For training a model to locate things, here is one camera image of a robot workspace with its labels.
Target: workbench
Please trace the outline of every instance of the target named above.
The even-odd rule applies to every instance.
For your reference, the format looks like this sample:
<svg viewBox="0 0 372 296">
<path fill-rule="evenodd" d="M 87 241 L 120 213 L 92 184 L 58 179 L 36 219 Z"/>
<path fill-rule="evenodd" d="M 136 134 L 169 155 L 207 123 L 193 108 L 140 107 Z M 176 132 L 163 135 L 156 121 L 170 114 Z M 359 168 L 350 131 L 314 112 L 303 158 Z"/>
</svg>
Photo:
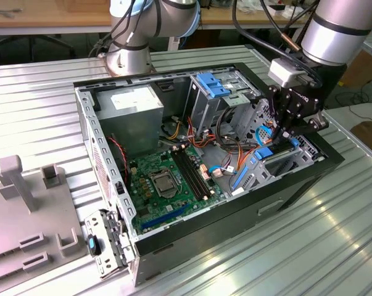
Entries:
<svg viewBox="0 0 372 296">
<path fill-rule="evenodd" d="M 152 54 L 157 71 L 231 62 L 272 83 L 268 62 L 244 46 Z M 27 172 L 65 168 L 84 234 L 105 204 L 72 83 L 103 77 L 100 59 L 0 67 L 0 157 L 19 154 Z M 280 214 L 137 288 L 127 270 L 101 281 L 88 255 L 1 295 L 372 295 L 372 152 L 329 114 L 320 134 L 345 162 Z"/>
<path fill-rule="evenodd" d="M 107 12 L 67 12 L 61 0 L 2 0 L 0 9 L 22 8 L 23 12 L 9 19 L 0 15 L 0 35 L 37 35 L 66 33 L 97 33 L 110 31 L 110 14 Z M 237 11 L 239 23 L 244 28 L 273 28 L 264 11 L 245 14 Z M 288 19 L 275 16 L 284 26 Z M 294 24 L 300 27 L 306 19 Z M 202 9 L 201 26 L 203 30 L 234 29 L 231 9 Z"/>
</svg>

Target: green motherboard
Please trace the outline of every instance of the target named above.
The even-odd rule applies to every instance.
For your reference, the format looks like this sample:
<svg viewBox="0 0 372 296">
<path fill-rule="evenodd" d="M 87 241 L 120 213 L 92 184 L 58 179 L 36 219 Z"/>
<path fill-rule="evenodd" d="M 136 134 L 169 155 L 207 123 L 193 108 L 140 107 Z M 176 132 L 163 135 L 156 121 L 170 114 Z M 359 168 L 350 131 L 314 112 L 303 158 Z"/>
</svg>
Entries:
<svg viewBox="0 0 372 296">
<path fill-rule="evenodd" d="M 225 200 L 212 179 L 204 180 L 202 160 L 190 146 L 130 162 L 128 192 L 136 209 L 133 226 L 143 234 Z"/>
</svg>

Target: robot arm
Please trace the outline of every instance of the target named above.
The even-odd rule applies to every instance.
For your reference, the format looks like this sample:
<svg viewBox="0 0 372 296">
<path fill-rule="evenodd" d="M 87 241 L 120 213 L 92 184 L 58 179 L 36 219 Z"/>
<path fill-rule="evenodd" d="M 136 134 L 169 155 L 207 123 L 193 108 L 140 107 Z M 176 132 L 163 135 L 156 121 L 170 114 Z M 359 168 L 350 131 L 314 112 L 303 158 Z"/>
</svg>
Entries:
<svg viewBox="0 0 372 296">
<path fill-rule="evenodd" d="M 322 87 L 306 71 L 284 58 L 274 59 L 269 76 L 279 85 L 267 94 L 276 129 L 273 140 L 328 127 L 321 116 L 324 101 L 346 71 L 346 63 L 372 29 L 372 0 L 321 0 L 302 40 L 302 51 L 293 54 L 316 72 Z M 305 125 L 301 120 L 312 116 Z"/>
<path fill-rule="evenodd" d="M 129 21 L 120 22 L 131 8 Z M 185 37 L 198 27 L 200 6 L 197 0 L 112 0 L 112 44 L 106 56 L 114 75 L 146 73 L 151 70 L 151 37 Z"/>
<path fill-rule="evenodd" d="M 321 0 L 301 47 L 293 44 L 294 54 L 242 29 L 236 20 L 236 4 L 234 0 L 238 31 L 281 56 L 272 60 L 268 74 L 279 86 L 270 86 L 266 94 L 275 118 L 273 141 L 327 128 L 320 112 L 346 71 L 346 63 L 372 29 L 372 0 Z M 121 22 L 128 9 L 130 16 Z M 151 71 L 149 38 L 191 35 L 199 25 L 200 7 L 197 0 L 112 0 L 110 14 L 114 30 L 105 58 L 112 74 L 123 76 Z M 285 34 L 281 36 L 291 44 Z M 302 119 L 311 115 L 305 125 Z"/>
</svg>

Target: red wire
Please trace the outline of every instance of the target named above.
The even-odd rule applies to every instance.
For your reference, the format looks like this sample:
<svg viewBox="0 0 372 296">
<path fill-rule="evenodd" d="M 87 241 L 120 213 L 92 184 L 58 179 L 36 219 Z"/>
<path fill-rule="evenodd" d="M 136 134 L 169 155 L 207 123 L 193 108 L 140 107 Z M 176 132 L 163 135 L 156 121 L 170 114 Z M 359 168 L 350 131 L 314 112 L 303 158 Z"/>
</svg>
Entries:
<svg viewBox="0 0 372 296">
<path fill-rule="evenodd" d="M 125 169 L 125 180 L 124 180 L 124 183 L 126 183 L 126 179 L 128 177 L 128 172 L 126 171 L 126 158 L 125 158 L 125 154 L 124 154 L 124 151 L 123 151 L 123 147 L 118 142 L 116 142 L 114 139 L 112 139 L 110 137 L 108 139 L 111 140 L 117 146 L 117 148 L 120 150 L 120 152 L 122 153 L 123 160 L 124 160 L 124 169 Z"/>
</svg>

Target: ram slot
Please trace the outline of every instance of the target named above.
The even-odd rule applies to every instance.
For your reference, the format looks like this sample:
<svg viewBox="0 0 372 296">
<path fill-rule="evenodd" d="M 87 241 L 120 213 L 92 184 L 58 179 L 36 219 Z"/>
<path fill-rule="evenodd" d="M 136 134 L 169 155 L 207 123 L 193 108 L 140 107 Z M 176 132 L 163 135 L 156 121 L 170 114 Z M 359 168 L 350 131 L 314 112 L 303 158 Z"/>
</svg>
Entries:
<svg viewBox="0 0 372 296">
<path fill-rule="evenodd" d="M 209 197 L 211 195 L 185 151 L 172 152 L 172 159 L 175 161 L 180 173 L 183 175 L 183 178 L 186 180 L 197 200 L 202 200 L 205 196 Z"/>
</svg>

